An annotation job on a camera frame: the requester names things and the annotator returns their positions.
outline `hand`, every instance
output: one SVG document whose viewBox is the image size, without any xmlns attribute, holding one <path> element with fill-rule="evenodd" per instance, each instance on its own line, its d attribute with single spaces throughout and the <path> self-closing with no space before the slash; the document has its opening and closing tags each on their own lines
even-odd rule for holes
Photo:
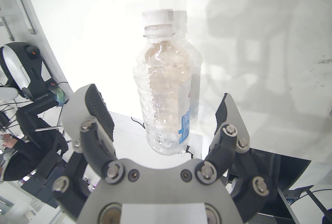
<svg viewBox="0 0 332 224">
<path fill-rule="evenodd" d="M 10 139 L 13 136 L 11 134 L 4 134 L 2 137 L 3 137 L 3 139 Z"/>
<path fill-rule="evenodd" d="M 15 138 L 5 139 L 3 141 L 2 147 L 13 148 L 16 143 L 17 143 L 17 139 L 15 139 Z"/>
</svg>

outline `robotic arm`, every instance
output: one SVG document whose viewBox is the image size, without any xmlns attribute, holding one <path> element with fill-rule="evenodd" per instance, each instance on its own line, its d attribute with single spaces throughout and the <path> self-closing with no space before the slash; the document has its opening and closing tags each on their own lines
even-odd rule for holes
<svg viewBox="0 0 332 224">
<path fill-rule="evenodd" d="M 240 224 L 262 209 L 271 192 L 269 177 L 259 173 L 249 153 L 249 134 L 228 93 L 216 112 L 217 130 L 205 160 L 171 169 L 117 159 L 114 123 L 94 84 L 76 91 L 63 116 L 75 152 L 52 190 L 78 224 Z M 91 193 L 82 180 L 87 164 L 101 177 Z M 239 179 L 229 195 L 220 178 L 233 164 Z"/>
</svg>

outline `bottle cap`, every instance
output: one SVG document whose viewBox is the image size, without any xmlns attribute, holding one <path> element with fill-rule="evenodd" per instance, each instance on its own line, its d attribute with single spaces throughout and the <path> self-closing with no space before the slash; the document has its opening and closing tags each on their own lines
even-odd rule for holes
<svg viewBox="0 0 332 224">
<path fill-rule="evenodd" d="M 171 24 L 174 20 L 173 9 L 154 10 L 144 12 L 144 26 Z"/>
</svg>

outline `bottle label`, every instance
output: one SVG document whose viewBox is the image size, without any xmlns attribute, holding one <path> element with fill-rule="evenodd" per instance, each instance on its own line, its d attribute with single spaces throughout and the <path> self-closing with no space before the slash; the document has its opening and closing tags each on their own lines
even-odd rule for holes
<svg viewBox="0 0 332 224">
<path fill-rule="evenodd" d="M 189 121 L 190 121 L 190 84 L 191 78 L 179 86 L 178 89 L 178 117 L 181 129 L 179 144 L 184 142 L 189 136 Z"/>
</svg>

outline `blue label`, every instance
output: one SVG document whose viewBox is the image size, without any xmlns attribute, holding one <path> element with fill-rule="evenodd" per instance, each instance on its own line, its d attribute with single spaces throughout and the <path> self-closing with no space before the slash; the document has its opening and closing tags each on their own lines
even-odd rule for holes
<svg viewBox="0 0 332 224">
<path fill-rule="evenodd" d="M 179 139 L 179 144 L 184 142 L 189 135 L 189 121 L 190 121 L 190 109 L 186 112 L 186 114 L 182 117 L 182 128 L 179 130 L 179 134 L 181 137 Z"/>
</svg>

